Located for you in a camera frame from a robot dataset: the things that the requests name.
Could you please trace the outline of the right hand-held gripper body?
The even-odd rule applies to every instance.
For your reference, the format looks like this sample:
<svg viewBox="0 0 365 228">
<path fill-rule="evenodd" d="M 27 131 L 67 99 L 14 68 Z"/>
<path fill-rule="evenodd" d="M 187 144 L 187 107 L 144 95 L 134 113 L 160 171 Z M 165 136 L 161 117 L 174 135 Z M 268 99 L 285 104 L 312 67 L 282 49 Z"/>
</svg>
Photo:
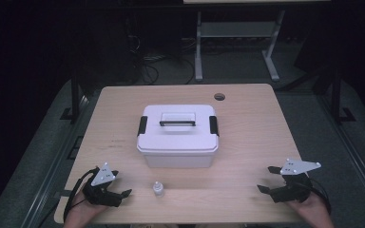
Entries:
<svg viewBox="0 0 365 228">
<path fill-rule="evenodd" d="M 304 202 L 312 192 L 319 194 L 307 175 L 308 171 L 319 169 L 321 164 L 318 161 L 301 161 L 287 159 L 281 167 L 281 176 L 285 185 L 272 189 L 270 196 L 274 202 L 286 202 L 297 200 Z"/>
</svg>

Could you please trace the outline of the person's right hand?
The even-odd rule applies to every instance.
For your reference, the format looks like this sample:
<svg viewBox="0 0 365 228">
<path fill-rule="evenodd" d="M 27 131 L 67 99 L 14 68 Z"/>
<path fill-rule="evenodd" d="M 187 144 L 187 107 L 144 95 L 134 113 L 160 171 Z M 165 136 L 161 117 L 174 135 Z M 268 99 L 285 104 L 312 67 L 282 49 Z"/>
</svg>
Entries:
<svg viewBox="0 0 365 228">
<path fill-rule="evenodd" d="M 309 220 L 331 219 L 324 201 L 314 193 L 311 193 L 304 202 L 292 200 L 287 201 L 286 205 L 293 209 L 307 223 Z"/>
</svg>

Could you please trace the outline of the black stand post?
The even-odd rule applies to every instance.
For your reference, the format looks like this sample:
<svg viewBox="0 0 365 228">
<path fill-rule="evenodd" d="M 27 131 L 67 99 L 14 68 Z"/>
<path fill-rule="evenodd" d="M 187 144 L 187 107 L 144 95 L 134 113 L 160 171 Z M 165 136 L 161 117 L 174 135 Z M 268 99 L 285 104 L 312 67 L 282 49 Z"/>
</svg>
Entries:
<svg viewBox="0 0 365 228">
<path fill-rule="evenodd" d="M 332 76 L 332 91 L 331 91 L 331 116 L 337 124 L 343 122 L 354 122 L 355 116 L 347 107 L 340 106 L 341 95 L 341 75 L 338 68 L 333 70 Z"/>
<path fill-rule="evenodd" d="M 70 121 L 71 124 L 75 124 L 81 114 L 85 98 L 80 87 L 79 76 L 76 73 L 74 73 L 70 79 L 70 97 L 71 105 L 64 109 L 60 119 Z"/>
</svg>

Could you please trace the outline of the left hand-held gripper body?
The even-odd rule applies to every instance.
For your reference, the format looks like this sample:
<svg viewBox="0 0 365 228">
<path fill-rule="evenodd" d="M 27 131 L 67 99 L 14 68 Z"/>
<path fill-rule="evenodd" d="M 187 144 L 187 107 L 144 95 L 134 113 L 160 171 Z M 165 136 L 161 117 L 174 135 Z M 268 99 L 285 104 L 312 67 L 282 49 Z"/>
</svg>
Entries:
<svg viewBox="0 0 365 228">
<path fill-rule="evenodd" d="M 97 167 L 83 187 L 86 199 L 95 205 L 118 207 L 122 202 L 121 195 L 107 190 L 115 179 L 107 162 L 101 168 Z"/>
</svg>

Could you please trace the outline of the person's left hand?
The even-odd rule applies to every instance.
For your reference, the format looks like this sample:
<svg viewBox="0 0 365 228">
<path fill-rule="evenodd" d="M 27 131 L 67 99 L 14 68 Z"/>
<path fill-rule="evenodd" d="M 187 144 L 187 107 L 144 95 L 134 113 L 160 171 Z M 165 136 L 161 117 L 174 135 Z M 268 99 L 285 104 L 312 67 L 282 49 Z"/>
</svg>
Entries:
<svg viewBox="0 0 365 228">
<path fill-rule="evenodd" d="M 104 205 L 95 205 L 86 200 L 86 196 L 80 190 L 74 197 L 71 209 L 68 212 L 66 222 L 75 225 L 87 225 L 100 213 L 107 209 Z"/>
</svg>

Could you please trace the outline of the white lid with black latches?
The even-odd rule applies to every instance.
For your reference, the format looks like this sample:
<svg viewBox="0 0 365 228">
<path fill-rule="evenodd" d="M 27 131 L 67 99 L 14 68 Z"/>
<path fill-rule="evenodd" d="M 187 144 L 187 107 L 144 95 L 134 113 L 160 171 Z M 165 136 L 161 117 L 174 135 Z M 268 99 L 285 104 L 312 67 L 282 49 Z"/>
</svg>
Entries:
<svg viewBox="0 0 365 228">
<path fill-rule="evenodd" d="M 144 109 L 137 148 L 146 155 L 214 153 L 219 148 L 215 109 L 209 104 L 153 104 Z"/>
</svg>

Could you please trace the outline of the metal floor rail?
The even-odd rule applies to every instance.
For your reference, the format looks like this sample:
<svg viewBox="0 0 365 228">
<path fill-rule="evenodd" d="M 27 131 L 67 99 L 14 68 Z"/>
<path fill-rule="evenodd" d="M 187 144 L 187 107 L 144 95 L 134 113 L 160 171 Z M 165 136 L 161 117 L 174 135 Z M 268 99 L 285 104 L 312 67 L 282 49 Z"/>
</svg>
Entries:
<svg viewBox="0 0 365 228">
<path fill-rule="evenodd" d="M 355 171 L 357 172 L 360 181 L 362 182 L 364 188 L 365 188 L 365 162 L 360 157 L 358 151 L 356 150 L 356 147 L 354 143 L 351 141 L 348 133 L 345 131 L 345 128 L 343 127 L 342 122 L 338 122 L 335 117 L 331 113 L 330 105 L 326 98 L 323 98 L 321 96 L 317 97 L 318 103 L 320 104 L 321 108 L 323 109 L 325 115 L 329 119 L 331 125 L 333 126 L 335 132 L 340 138 L 340 141 L 342 142 L 343 146 L 345 147 L 345 150 L 350 157 L 350 161 L 353 164 Z"/>
<path fill-rule="evenodd" d="M 37 175 L 38 179 L 28 181 L 29 186 L 34 184 L 33 193 L 20 228 L 58 226 L 54 221 L 55 210 L 62 195 L 68 193 L 65 189 L 67 178 L 97 100 L 97 95 L 83 96 L 79 103 L 81 113 L 75 122 L 61 119 L 69 108 L 67 98 L 60 98 L 48 110 L 31 143 L 27 173 Z"/>
</svg>

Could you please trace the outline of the white plastic storage box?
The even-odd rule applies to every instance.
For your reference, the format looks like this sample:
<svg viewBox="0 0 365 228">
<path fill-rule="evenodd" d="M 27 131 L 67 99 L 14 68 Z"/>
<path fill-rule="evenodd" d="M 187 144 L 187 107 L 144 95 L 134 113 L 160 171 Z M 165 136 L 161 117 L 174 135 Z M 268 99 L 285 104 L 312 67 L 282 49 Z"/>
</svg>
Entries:
<svg viewBox="0 0 365 228">
<path fill-rule="evenodd" d="M 212 165 L 219 146 L 215 144 L 204 149 L 198 146 L 183 148 L 181 145 L 176 149 L 137 146 L 137 149 L 152 168 L 207 168 Z"/>
</svg>

